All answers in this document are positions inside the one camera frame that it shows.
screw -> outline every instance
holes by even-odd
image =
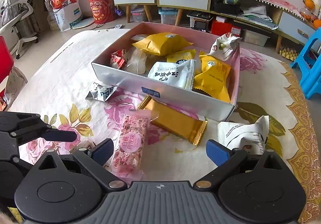
[[[125,185],[125,183],[123,181],[111,181],[108,185],[113,189],[119,189],[122,188]]]
[[[196,186],[201,189],[207,189],[207,188],[211,187],[211,185],[212,185],[212,183],[210,183],[209,181],[196,182]]]

pink candy bar package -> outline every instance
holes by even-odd
[[[149,110],[128,111],[123,117],[110,170],[127,183],[142,177],[139,168],[150,118]]]

red chair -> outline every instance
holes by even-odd
[[[0,36],[0,83],[10,74],[13,66],[13,58],[7,48],[3,36]]]

wooden leg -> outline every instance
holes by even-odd
[[[126,6],[126,18],[127,18],[127,23],[130,23],[130,5]]]
[[[153,22],[153,20],[151,19],[150,11],[149,11],[149,5],[144,5],[144,9],[145,9],[145,12],[146,12],[146,16],[148,18],[148,22]]]
[[[178,26],[179,23],[180,23],[180,19],[182,17],[182,13],[183,13],[183,10],[180,8],[178,13],[177,13],[177,17],[176,17],[176,21],[175,21],[175,26]]]
[[[275,51],[276,51],[277,53],[279,53],[279,51],[280,51],[281,42],[282,42],[282,36],[279,35],[278,41],[277,41],[277,43],[276,43],[276,48],[275,48]]]

pink box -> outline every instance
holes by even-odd
[[[216,35],[188,28],[143,22],[117,39],[94,61],[92,61],[91,64],[97,78],[104,83],[118,86],[128,91],[142,95],[149,94],[157,101],[171,104],[204,117],[216,121],[225,121],[236,106],[240,77],[239,49],[237,49],[234,55],[227,61],[227,63],[232,67],[228,78],[228,92],[231,99],[230,103],[226,103],[197,92],[171,86],[142,75],[135,75],[110,67],[110,55],[120,49],[129,50],[132,47],[132,43],[134,43],[134,41],[131,40],[134,35],[157,34],[162,32],[179,34],[188,42],[194,43],[190,48],[202,50],[205,53],[210,52],[212,44],[218,38]]]

